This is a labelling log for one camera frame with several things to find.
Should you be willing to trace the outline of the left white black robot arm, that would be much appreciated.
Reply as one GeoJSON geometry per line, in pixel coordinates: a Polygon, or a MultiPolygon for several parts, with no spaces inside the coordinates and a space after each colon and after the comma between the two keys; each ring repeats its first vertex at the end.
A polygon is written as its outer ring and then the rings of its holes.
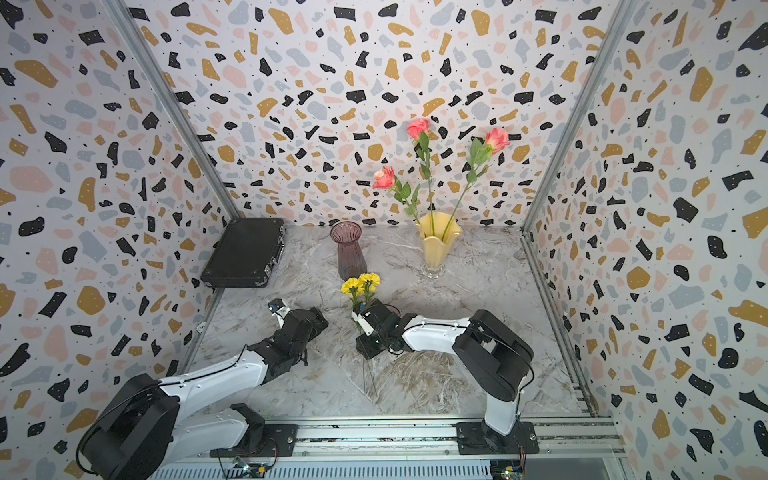
{"type": "Polygon", "coordinates": [[[270,311],[277,330],[228,360],[163,379],[147,374],[129,379],[81,437],[77,466],[103,479],[147,479],[167,464],[202,453],[282,454],[265,419],[246,404],[201,412],[306,363],[308,344],[328,326],[317,308],[291,309],[275,300],[270,311]]]}

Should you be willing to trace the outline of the yellow carnation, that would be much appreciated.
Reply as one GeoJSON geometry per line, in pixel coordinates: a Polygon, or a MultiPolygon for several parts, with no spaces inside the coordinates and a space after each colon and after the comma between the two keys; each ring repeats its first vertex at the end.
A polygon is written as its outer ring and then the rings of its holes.
{"type": "Polygon", "coordinates": [[[381,279],[376,273],[364,273],[358,277],[359,304],[367,307],[375,298],[377,287],[381,279]]]}
{"type": "MultiPolygon", "coordinates": [[[[350,278],[347,281],[345,281],[341,287],[341,291],[349,298],[349,300],[352,302],[352,312],[361,312],[363,313],[366,307],[363,307],[359,304],[358,300],[358,277],[357,278],[350,278]]],[[[372,367],[370,366],[370,361],[364,359],[363,360],[363,366],[362,366],[362,378],[363,378],[363,392],[369,396],[372,397],[374,400],[378,397],[378,391],[374,379],[374,374],[372,367]]]]}

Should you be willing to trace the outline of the pink rose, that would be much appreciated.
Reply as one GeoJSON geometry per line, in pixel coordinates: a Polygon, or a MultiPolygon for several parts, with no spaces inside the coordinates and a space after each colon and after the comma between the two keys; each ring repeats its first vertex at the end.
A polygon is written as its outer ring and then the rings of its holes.
{"type": "MultiPolygon", "coordinates": [[[[427,196],[426,205],[427,214],[430,217],[430,225],[434,227],[434,215],[431,209],[431,199],[433,195],[433,177],[431,172],[431,149],[430,149],[430,121],[427,119],[418,119],[412,121],[407,127],[407,133],[414,140],[414,151],[419,160],[419,171],[426,181],[427,196]]],[[[411,215],[417,225],[421,225],[419,215],[418,192],[419,185],[412,187],[408,182],[403,185],[402,197],[407,200],[407,213],[411,215]]]]}
{"type": "Polygon", "coordinates": [[[470,170],[466,174],[466,185],[461,190],[458,200],[455,202],[449,220],[442,232],[441,239],[445,240],[461,206],[467,192],[474,186],[480,177],[485,175],[489,169],[489,162],[492,157],[502,152],[508,145],[509,134],[501,128],[492,129],[483,140],[474,138],[470,145],[467,164],[470,170]]]}
{"type": "Polygon", "coordinates": [[[412,187],[409,182],[399,180],[393,167],[384,166],[374,174],[373,188],[391,193],[393,198],[404,207],[405,213],[415,222],[419,221],[419,185],[412,187]]]}

